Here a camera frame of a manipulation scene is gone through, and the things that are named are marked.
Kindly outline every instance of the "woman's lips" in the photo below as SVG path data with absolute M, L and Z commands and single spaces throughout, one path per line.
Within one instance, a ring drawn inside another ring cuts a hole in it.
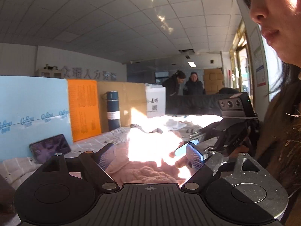
M 262 36 L 266 39 L 267 44 L 271 46 L 275 41 L 275 38 L 279 35 L 278 30 L 269 30 L 269 29 L 262 29 L 261 30 Z

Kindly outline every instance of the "woman's nose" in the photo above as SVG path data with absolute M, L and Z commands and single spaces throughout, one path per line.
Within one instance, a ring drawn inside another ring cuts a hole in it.
M 268 14 L 269 11 L 264 0 L 252 0 L 250 16 L 255 23 L 260 25 L 262 20 L 267 18 Z

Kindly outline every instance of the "woman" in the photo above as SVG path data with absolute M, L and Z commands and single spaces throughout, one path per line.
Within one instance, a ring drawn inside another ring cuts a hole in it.
M 191 72 L 189 80 L 183 88 L 183 95 L 202 95 L 206 94 L 203 83 L 199 81 L 198 74 Z
M 183 71 L 178 70 L 172 77 L 163 82 L 162 86 L 166 88 L 166 95 L 178 95 L 180 84 L 184 82 L 186 75 Z
M 301 225 L 301 0 L 244 0 L 283 63 L 280 93 L 267 110 L 255 158 L 286 188 L 283 220 Z

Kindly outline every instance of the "black phone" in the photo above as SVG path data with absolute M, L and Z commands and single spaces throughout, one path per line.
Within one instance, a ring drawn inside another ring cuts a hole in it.
M 39 164 L 45 163 L 55 153 L 67 154 L 71 148 L 63 134 L 47 138 L 29 145 L 34 159 Z

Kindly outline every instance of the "light blue foam board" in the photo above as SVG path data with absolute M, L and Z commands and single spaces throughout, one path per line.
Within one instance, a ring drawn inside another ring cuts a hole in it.
M 0 76 L 0 162 L 32 157 L 29 144 L 64 134 L 72 145 L 67 80 Z

